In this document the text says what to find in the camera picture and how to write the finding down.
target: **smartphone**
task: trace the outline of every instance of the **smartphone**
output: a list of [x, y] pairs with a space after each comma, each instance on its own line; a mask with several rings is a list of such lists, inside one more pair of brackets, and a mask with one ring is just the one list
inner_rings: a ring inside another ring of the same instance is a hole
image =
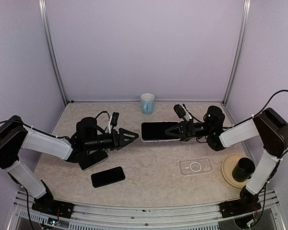
[[95, 152], [90, 153], [89, 155], [84, 155], [81, 157], [81, 160], [79, 161], [80, 168], [85, 171], [89, 169], [90, 167], [104, 161], [109, 156], [104, 150], [97, 150]]
[[[141, 124], [141, 139], [143, 142], [179, 140], [165, 134], [165, 130], [178, 124], [177, 121], [143, 122]], [[180, 128], [176, 128], [173, 133], [180, 134]]]
[[125, 174], [122, 167], [108, 169], [91, 175], [94, 188], [102, 187], [118, 181], [125, 180]]

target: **table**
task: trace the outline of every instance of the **table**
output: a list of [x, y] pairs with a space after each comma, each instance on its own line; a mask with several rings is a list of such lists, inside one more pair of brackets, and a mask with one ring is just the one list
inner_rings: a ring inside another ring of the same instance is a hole
[[[139, 102], [70, 103], [65, 108], [53, 134], [71, 136], [76, 123], [86, 116], [96, 116], [103, 110], [119, 112], [119, 127], [140, 133], [142, 122], [179, 121], [173, 110], [175, 102], [156, 102], [152, 115], [141, 112]], [[208, 106], [219, 103], [185, 103], [199, 119]], [[108, 117], [101, 115], [98, 125], [105, 127]], [[226, 118], [225, 126], [230, 126]], [[35, 174], [42, 179], [56, 199], [69, 202], [120, 207], [174, 207], [206, 204], [239, 197], [240, 189], [229, 185], [221, 171], [222, 160], [229, 154], [244, 154], [241, 144], [215, 152], [207, 144], [197, 142], [143, 143], [140, 138], [132, 144], [108, 153], [109, 158], [87, 171], [78, 164], [68, 163], [42, 154]], [[182, 175], [180, 161], [208, 159], [212, 170], [196, 175]], [[121, 166], [124, 181], [93, 188], [91, 174]]]

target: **wall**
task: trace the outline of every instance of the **wall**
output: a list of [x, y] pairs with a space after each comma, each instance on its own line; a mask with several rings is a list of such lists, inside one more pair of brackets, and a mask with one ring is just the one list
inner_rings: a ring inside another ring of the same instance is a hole
[[[243, 53], [228, 108], [235, 122], [259, 111], [269, 97], [288, 89], [288, 0], [252, 1]], [[288, 121], [288, 94], [276, 96], [269, 105]], [[259, 161], [259, 138], [247, 141]], [[288, 154], [273, 181], [288, 223]]]
[[[48, 56], [37, 0], [0, 1], [0, 121], [12, 115], [51, 131], [63, 110]], [[22, 152], [33, 169], [39, 155]], [[0, 169], [0, 230], [18, 186]]]
[[243, 0], [55, 0], [48, 17], [70, 100], [221, 101]]

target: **cup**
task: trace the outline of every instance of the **cup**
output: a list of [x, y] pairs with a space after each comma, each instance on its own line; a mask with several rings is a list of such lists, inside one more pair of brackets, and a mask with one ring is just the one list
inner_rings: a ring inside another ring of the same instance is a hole
[[153, 96], [151, 93], [142, 94], [141, 107], [142, 107], [142, 113], [146, 115], [152, 114], [155, 108], [155, 96]]
[[241, 158], [232, 171], [233, 178], [238, 182], [244, 182], [254, 173], [254, 162], [246, 157]]

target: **yellow plate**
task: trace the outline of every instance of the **yellow plate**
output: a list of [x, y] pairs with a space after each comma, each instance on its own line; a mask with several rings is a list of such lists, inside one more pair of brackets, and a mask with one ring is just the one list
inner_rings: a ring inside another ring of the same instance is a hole
[[235, 166], [237, 165], [238, 161], [247, 156], [239, 154], [239, 153], [233, 153], [228, 155], [227, 157], [224, 158], [222, 162], [222, 173], [223, 176], [225, 177], [226, 181], [230, 183], [232, 186], [236, 188], [243, 188], [246, 186], [249, 180], [246, 180], [244, 182], [238, 182], [232, 177], [232, 171], [234, 170]]

